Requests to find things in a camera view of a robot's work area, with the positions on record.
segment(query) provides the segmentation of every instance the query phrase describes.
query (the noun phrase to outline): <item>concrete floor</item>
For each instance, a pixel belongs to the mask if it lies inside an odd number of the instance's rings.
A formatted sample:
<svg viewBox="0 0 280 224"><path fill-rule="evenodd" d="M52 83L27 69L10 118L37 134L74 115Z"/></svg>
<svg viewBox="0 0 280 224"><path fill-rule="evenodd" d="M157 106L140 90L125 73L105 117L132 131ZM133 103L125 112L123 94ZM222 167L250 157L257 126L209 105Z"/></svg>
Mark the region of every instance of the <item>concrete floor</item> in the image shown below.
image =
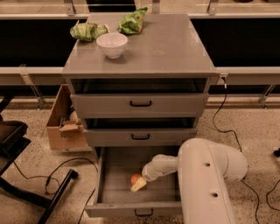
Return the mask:
<svg viewBox="0 0 280 224"><path fill-rule="evenodd" d="M244 108L244 105L238 106L230 100L229 98L228 103L216 116L216 124L222 130L235 130L237 133L249 164L245 182L254 188L260 198L257 212L259 223L279 224L280 212L269 208L265 195L280 179L280 159L272 155L273 151L280 147L280 101L276 98L272 103L273 107L265 110L254 102L254 107ZM203 116L199 119L197 137L238 148L233 134L219 133L213 126L212 119L219 104L219 101L211 101L210 99ZM29 126L26 137L31 139L31 144L16 160L18 167L27 177L47 176L69 158L88 158L94 161L94 156L90 151L65 153L50 150L45 131L49 115L50 108L37 110L36 107L26 106L25 108L22 105L20 108L7 108L3 112L4 120L19 120ZM87 199L96 187L97 172L94 166L86 160L67 163L58 169L53 176L61 182L69 169L76 170L79 177L70 182L47 223L78 223ZM14 186L49 197L45 194L45 178L25 180L14 165L6 171L3 177ZM48 191L54 192L56 187L57 184L51 181ZM252 190L241 182L227 183L227 189L239 223L256 223L257 197ZM88 202L89 205L92 205L93 198ZM44 209L18 200L6 194L2 189L0 191L0 201L1 223L37 223L44 212ZM280 185L269 196L269 201L273 207L280 209ZM150 218L88 218L87 214L84 213L80 223L181 224L183 221L180 215Z"/></svg>

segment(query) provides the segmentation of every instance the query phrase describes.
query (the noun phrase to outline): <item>green snack bag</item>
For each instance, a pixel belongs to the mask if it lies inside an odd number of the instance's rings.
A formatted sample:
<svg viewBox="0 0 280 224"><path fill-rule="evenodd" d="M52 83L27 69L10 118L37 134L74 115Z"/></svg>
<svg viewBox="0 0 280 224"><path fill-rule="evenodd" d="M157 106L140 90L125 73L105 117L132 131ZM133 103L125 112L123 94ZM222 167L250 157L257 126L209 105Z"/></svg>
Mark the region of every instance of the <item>green snack bag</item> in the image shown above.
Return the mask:
<svg viewBox="0 0 280 224"><path fill-rule="evenodd" d="M131 14L125 16L117 30L123 34L136 34L140 33L143 28L143 21L147 7L135 10Z"/></svg>
<svg viewBox="0 0 280 224"><path fill-rule="evenodd" d="M94 41L102 34L109 32L106 25L104 24L94 24L94 23L79 23L71 28L70 33L73 38Z"/></svg>

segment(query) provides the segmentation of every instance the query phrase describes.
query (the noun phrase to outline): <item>gray countertop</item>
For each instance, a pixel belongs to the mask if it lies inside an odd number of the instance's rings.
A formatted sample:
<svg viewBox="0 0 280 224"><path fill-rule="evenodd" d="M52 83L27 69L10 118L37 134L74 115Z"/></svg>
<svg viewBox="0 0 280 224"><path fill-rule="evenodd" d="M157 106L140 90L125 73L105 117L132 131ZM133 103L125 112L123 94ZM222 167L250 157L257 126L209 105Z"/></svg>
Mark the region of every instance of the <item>gray countertop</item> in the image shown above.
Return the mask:
<svg viewBox="0 0 280 224"><path fill-rule="evenodd" d="M123 13L91 14L88 22L107 24L116 32ZM127 50L107 58L95 42L77 41L63 74L197 74L215 73L207 51L186 14L147 14L141 34L128 36Z"/></svg>

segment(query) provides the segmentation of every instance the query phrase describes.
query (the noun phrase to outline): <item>white bowl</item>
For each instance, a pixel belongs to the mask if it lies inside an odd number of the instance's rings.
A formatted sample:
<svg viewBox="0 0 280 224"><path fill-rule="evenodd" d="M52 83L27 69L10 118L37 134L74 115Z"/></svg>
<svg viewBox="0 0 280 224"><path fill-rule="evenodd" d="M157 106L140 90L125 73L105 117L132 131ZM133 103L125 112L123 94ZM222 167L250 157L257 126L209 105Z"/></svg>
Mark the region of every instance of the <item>white bowl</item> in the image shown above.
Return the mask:
<svg viewBox="0 0 280 224"><path fill-rule="evenodd" d="M111 32L101 35L96 40L96 43L107 57L116 59L120 57L126 49L128 38L119 32Z"/></svg>

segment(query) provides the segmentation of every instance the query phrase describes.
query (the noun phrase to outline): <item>black chair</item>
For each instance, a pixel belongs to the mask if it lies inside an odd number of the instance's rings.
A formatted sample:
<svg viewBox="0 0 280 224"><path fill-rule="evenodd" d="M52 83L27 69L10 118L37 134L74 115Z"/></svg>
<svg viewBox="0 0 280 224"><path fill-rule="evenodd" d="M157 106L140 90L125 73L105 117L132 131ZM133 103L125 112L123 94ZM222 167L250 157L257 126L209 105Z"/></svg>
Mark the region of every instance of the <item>black chair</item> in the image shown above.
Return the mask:
<svg viewBox="0 0 280 224"><path fill-rule="evenodd" d="M52 199L17 188L1 178L2 174L31 142L24 137L28 128L26 123L20 121L3 121L1 112L9 104L12 98L12 94L7 94L0 102L0 187L7 193L14 195L21 200L26 200L34 205L45 208L45 212L38 223L46 223L57 202L60 200L62 193L67 188L68 183L71 179L76 179L78 173L71 169Z"/></svg>

